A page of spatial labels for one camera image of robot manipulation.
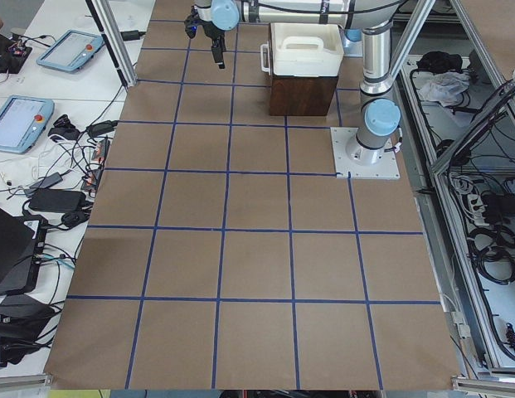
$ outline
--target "black bag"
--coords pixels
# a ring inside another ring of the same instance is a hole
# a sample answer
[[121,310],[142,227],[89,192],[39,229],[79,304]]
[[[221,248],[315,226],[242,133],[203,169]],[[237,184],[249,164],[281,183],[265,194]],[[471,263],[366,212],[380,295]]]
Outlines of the black bag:
[[417,61],[417,67],[434,74],[445,73],[449,70],[462,71],[462,57],[458,54],[449,54],[443,51],[431,51]]

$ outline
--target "white cooler box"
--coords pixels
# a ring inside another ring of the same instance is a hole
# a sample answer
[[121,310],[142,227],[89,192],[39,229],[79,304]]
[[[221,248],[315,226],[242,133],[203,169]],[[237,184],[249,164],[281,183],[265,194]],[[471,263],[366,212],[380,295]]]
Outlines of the white cooler box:
[[261,46],[261,69],[265,66],[265,51],[273,54],[274,75],[320,77],[337,76],[343,58],[343,45],[336,25],[306,23],[272,23],[271,44]]

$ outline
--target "screen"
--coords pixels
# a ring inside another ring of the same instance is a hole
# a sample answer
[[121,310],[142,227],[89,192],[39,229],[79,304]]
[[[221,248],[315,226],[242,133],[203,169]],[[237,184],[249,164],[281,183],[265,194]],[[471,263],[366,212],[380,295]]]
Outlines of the screen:
[[72,32],[63,41],[58,43],[44,59],[52,64],[69,66],[92,41],[92,36]]
[[33,235],[34,230],[0,209],[0,283],[12,267],[23,260]]
[[41,101],[32,99],[14,99],[0,114],[0,147],[18,146],[43,105]]

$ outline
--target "grid square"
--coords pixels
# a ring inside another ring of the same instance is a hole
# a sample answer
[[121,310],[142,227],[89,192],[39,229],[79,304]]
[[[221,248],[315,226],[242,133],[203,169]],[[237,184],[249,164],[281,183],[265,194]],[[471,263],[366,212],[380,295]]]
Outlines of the grid square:
[[329,105],[327,116],[287,116],[289,126],[337,127],[340,125],[336,94]]
[[295,388],[290,304],[222,303],[220,316],[216,388]]
[[233,68],[235,64],[235,53],[224,53],[225,69],[219,69],[213,62],[209,51],[189,52],[189,61],[185,72],[185,81],[201,84],[225,84],[230,85],[233,81]]
[[176,126],[169,167],[177,170],[226,170],[229,127]]
[[69,294],[140,296],[152,233],[152,230],[89,228]]
[[156,0],[151,18],[183,21],[190,11],[191,6],[185,0]]
[[179,94],[179,84],[140,81],[128,90],[120,119],[172,123]]
[[153,226],[162,181],[162,172],[106,170],[102,175],[90,224]]
[[270,85],[270,77],[260,68],[259,53],[237,52],[235,82],[238,85]]
[[123,389],[138,308],[139,301],[67,299],[44,370],[53,386]]
[[130,388],[211,388],[214,329],[214,303],[146,302]]
[[352,189],[359,230],[422,231],[406,175],[396,181],[353,180]]
[[361,242],[370,299],[440,299],[422,235],[363,235]]
[[177,121],[183,123],[228,124],[231,114],[231,87],[185,85]]
[[358,90],[363,80],[362,58],[344,56],[338,72],[338,88]]
[[[224,37],[227,51],[235,51],[236,29],[226,32]],[[208,62],[218,68],[218,66],[215,64],[215,61],[213,60],[213,55],[211,53],[211,39],[206,36],[203,29],[198,29],[197,35],[194,37],[194,39],[191,40],[191,48],[193,50],[200,50],[209,54]]]
[[296,298],[363,300],[355,235],[294,234]]
[[385,390],[451,388],[459,367],[440,305],[372,305],[372,318]]
[[269,24],[239,24],[239,41],[237,51],[260,50],[260,45],[268,41]]
[[340,102],[340,115],[343,127],[358,127],[361,125],[362,113],[360,110],[359,90],[338,90]]
[[222,226],[226,175],[170,172],[166,184],[160,226]]
[[296,304],[300,384],[379,390],[364,304]]
[[287,229],[289,209],[285,176],[232,174],[227,226],[247,229]]
[[227,232],[221,291],[223,298],[290,299],[288,234]]
[[171,132],[171,124],[121,123],[106,167],[165,168]]
[[286,172],[284,128],[234,127],[231,170]]
[[158,231],[148,296],[216,297],[221,233]]
[[284,125],[284,116],[270,116],[270,89],[235,87],[234,124]]
[[335,177],[290,178],[292,227],[295,230],[352,231],[347,183]]
[[146,48],[179,48],[186,50],[188,45],[189,37],[185,33],[181,22],[150,21],[147,34],[144,37],[142,52]]
[[328,129],[289,129],[289,155],[291,172],[335,173]]
[[141,50],[136,67],[138,78],[179,83],[186,55],[184,50]]

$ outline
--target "white table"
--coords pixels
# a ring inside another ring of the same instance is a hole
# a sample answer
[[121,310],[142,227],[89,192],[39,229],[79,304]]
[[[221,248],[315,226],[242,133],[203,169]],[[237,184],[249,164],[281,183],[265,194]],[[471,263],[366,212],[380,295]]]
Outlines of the white table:
[[[52,126],[52,123],[62,114],[68,114],[71,118],[71,121],[78,127],[84,128],[88,123],[90,123],[95,117],[97,117],[102,110],[109,104],[109,102],[104,101],[69,101],[69,100],[57,100],[55,101],[55,113],[53,114],[52,119],[50,120],[50,124],[48,126]],[[123,102],[114,102],[108,109],[108,112],[104,114],[103,120],[106,119],[118,119],[123,108]],[[17,161],[22,161],[27,157],[36,158],[45,148],[49,147],[49,138],[46,136],[46,132],[44,132],[40,138],[36,141],[36,145],[30,149],[24,155],[17,155],[15,153],[0,153],[0,161],[7,159],[14,159]],[[80,178],[80,174],[75,172],[70,172],[68,175],[64,177],[64,181],[60,184],[54,186],[53,188],[67,188],[73,187]],[[0,189],[5,189],[7,186],[2,182],[0,178]],[[12,199],[7,200],[9,194],[7,192],[0,193],[0,207],[12,214],[13,216],[19,216],[21,214],[22,204],[26,200],[25,197],[13,197]],[[42,214],[51,224],[60,223],[61,214],[57,213],[37,213]],[[52,245],[58,246],[73,255],[77,245],[80,242],[80,239],[85,233],[85,228],[87,227],[87,223],[81,224],[80,226],[75,227],[71,231],[49,231],[47,233],[46,243],[50,243]],[[45,252],[49,253],[57,253],[53,249],[46,249]],[[57,266],[54,263],[50,263],[48,265],[44,265],[40,268],[40,273],[38,275],[38,280],[36,284],[36,288],[30,292],[28,295],[35,298],[42,303],[48,303],[52,293],[56,286],[57,279]],[[54,301],[61,301],[65,299],[67,294],[67,289],[69,288],[70,279],[73,275],[73,271],[71,269],[66,268],[65,266],[61,266],[61,277],[60,283],[58,286],[58,290]],[[54,317],[47,325],[45,332],[49,328],[52,328],[58,322],[59,317]],[[5,376],[30,376],[37,375],[43,372],[43,367],[45,366],[46,360],[49,356],[49,350],[42,348],[39,351],[27,355],[23,358],[23,360],[17,365],[9,364],[7,367],[0,370],[0,377]]]
[[[155,0],[111,1],[115,20],[121,31],[146,31]],[[25,36],[53,35],[56,39],[69,29],[98,34],[97,27],[85,0],[46,0],[27,28]],[[52,39],[41,39],[52,43]],[[143,40],[126,41],[131,61],[137,61]],[[45,47],[29,41],[32,47],[22,70],[0,83],[0,97],[11,94],[40,96],[60,100],[111,100],[121,82],[115,71],[108,49],[103,47],[82,69],[65,73],[39,66],[36,59]],[[124,100],[121,93],[118,100]]]
[[[155,0],[110,1],[115,19],[119,29],[122,31],[136,29],[146,31],[154,3]],[[89,16],[89,11],[85,5],[85,0],[46,0],[34,17],[31,25],[27,28],[26,36],[53,35],[58,38],[69,29],[98,33],[93,19],[87,16]],[[74,74],[67,74],[37,65],[36,58],[46,48],[33,41],[30,43],[33,51],[23,66],[21,73],[9,76],[5,83],[0,84],[0,108],[8,96],[26,95],[54,100],[55,111],[47,124],[46,131],[42,133],[34,147],[29,151],[23,155],[0,152],[0,162],[8,159],[13,160],[12,165],[15,167],[14,169],[17,169],[16,175],[20,174],[20,170],[23,170],[24,164],[29,163],[31,159],[38,158],[42,152],[50,147],[50,139],[47,137],[47,132],[58,117],[62,114],[68,114],[71,122],[78,129],[82,130],[99,116],[121,86],[106,48],[101,49],[95,58],[82,70],[78,70]],[[142,41],[126,43],[132,62],[138,59],[141,43]],[[100,121],[118,119],[124,105],[125,96],[126,92],[122,90],[119,97],[109,107]],[[73,187],[80,180],[80,177],[79,173],[70,172],[64,177],[64,181],[54,186],[54,188]],[[0,190],[5,188],[7,186],[0,177]],[[7,200],[8,197],[9,194],[7,192],[0,193],[0,207],[13,216],[20,215],[22,213],[22,204],[26,198],[12,197]],[[61,214],[41,214],[51,224],[59,223]],[[87,223],[77,226],[71,231],[49,231],[46,243],[58,246],[73,255],[85,233],[86,225]],[[46,250],[46,252],[58,253],[51,249]],[[71,269],[61,266],[60,283],[54,301],[65,299],[72,273]],[[28,295],[43,303],[48,303],[56,287],[57,274],[56,264],[42,266],[36,288]],[[58,318],[53,318],[43,332],[54,327],[58,322]],[[48,349],[40,349],[35,353],[25,356],[18,365],[9,364],[1,369],[0,377],[42,374],[48,356]]]

